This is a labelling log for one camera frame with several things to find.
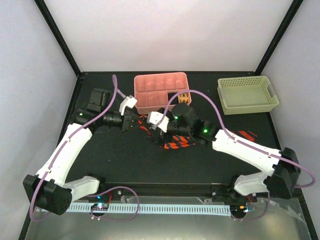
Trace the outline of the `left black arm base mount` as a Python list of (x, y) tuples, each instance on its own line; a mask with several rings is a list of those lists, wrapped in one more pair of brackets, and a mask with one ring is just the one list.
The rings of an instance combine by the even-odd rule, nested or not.
[(124, 189), (124, 188), (125, 188), (124, 186), (115, 186), (115, 187), (109, 188), (101, 193), (88, 194), (83, 197), (80, 197), (79, 199), (82, 200), (84, 198), (97, 198), (97, 197), (103, 196), (105, 194), (111, 193), (114, 190), (120, 190), (120, 189)]

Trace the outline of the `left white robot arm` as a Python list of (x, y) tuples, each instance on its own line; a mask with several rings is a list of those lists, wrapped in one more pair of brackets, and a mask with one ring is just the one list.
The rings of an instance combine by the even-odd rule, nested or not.
[(67, 175), (85, 144), (102, 127), (119, 127), (123, 132), (133, 127), (139, 117), (130, 110), (137, 104), (132, 95), (123, 96), (118, 111), (111, 111), (119, 89), (110, 92), (95, 88), (86, 107), (76, 110), (65, 135), (48, 161), (35, 175), (27, 175), (23, 187), (30, 201), (29, 216), (33, 221), (35, 207), (62, 215), (71, 203), (83, 197), (103, 199), (108, 192), (105, 178), (93, 174), (67, 182)]

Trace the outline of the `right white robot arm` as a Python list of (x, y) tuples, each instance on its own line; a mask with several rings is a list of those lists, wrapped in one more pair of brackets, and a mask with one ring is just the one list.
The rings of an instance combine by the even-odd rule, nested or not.
[(234, 202), (254, 193), (269, 192), (276, 198), (290, 199), (296, 188), (301, 170), (296, 152), (269, 148), (223, 130), (212, 122), (202, 120), (186, 103), (179, 103), (168, 114), (152, 111), (147, 123), (159, 131), (159, 142), (169, 144), (174, 137), (189, 139), (191, 143), (209, 145), (217, 152), (233, 156), (259, 170), (249, 175), (236, 175), (227, 189)]

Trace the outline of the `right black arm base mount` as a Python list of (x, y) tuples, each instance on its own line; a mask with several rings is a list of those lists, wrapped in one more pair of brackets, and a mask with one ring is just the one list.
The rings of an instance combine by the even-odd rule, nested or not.
[(225, 203), (256, 203), (257, 197), (252, 194), (241, 195), (230, 184), (213, 184), (211, 196), (215, 201)]

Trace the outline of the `orange navy striped tie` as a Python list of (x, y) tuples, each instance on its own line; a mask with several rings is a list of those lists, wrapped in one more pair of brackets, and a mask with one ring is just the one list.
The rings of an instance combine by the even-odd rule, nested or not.
[[(256, 139), (258, 138), (258, 135), (250, 130), (238, 130), (237, 132), (232, 132), (233, 134), (237, 136), (241, 136), (251, 142), (255, 142)], [(146, 138), (152, 138), (152, 134), (148, 134)], [(188, 136), (173, 136), (173, 142), (165, 143), (165, 144), (157, 144), (160, 148), (166, 149), (166, 150), (171, 150), (171, 149), (180, 149), (180, 148), (186, 148), (186, 147), (191, 147), (195, 146), (196, 143), (192, 141), (192, 139)]]

